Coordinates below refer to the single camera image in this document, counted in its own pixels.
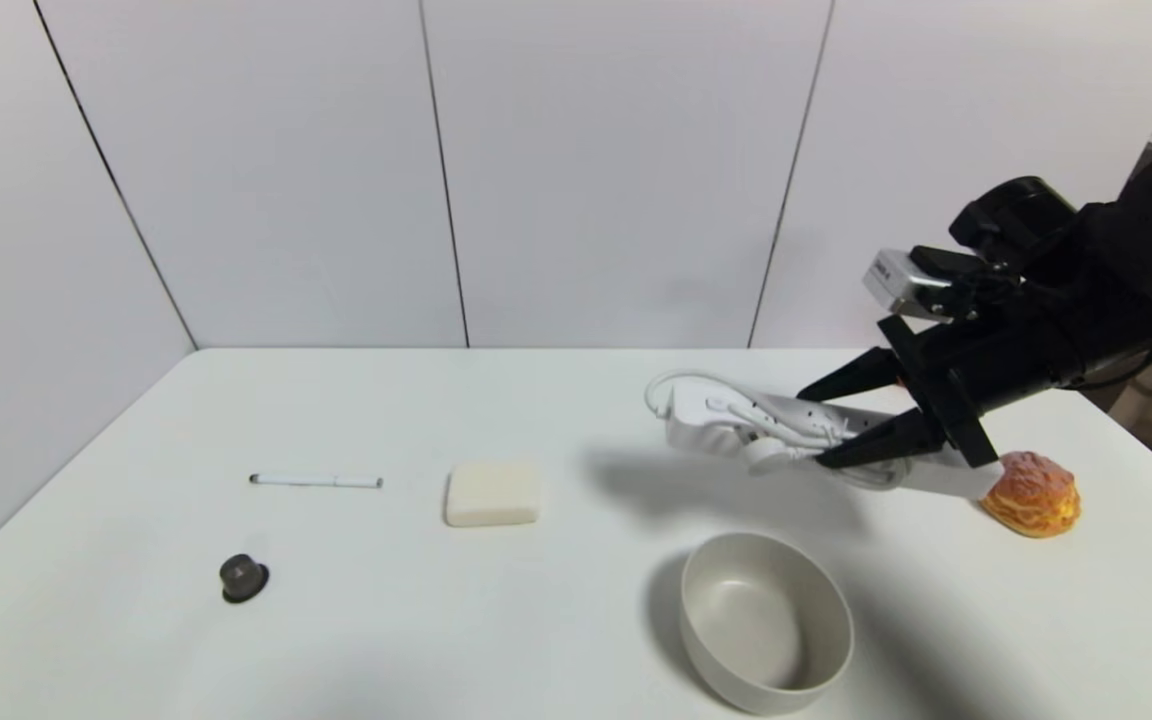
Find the bread roll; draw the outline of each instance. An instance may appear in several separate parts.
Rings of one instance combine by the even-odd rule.
[[[1083,509],[1074,475],[1037,452],[1000,457],[1005,473],[980,507],[1016,532],[1051,538],[1074,528]]]

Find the beige bowl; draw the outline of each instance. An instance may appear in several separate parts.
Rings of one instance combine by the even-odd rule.
[[[851,612],[803,552],[764,536],[719,536],[682,570],[682,644],[723,700],[782,715],[823,696],[851,660]]]

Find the pen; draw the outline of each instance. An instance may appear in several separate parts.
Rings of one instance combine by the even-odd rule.
[[[257,486],[324,486],[340,488],[380,488],[384,478],[349,477],[349,475],[278,475],[256,473],[248,478]]]

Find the tabletop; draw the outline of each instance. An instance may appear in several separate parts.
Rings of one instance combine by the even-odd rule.
[[[0,717],[740,717],[682,655],[677,584],[741,529],[803,548],[854,612],[804,719],[1152,717],[1152,454],[1076,393],[984,422],[1078,475],[1083,518],[1041,541],[963,498],[696,462],[641,404],[668,369],[787,395],[854,355],[197,353],[0,530]],[[535,462],[538,523],[447,528],[471,460]],[[270,584],[228,605],[237,552]]]

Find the soap bar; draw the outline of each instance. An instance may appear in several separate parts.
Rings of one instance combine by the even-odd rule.
[[[453,528],[535,523],[540,475],[522,462],[465,462],[452,470],[444,517]]]

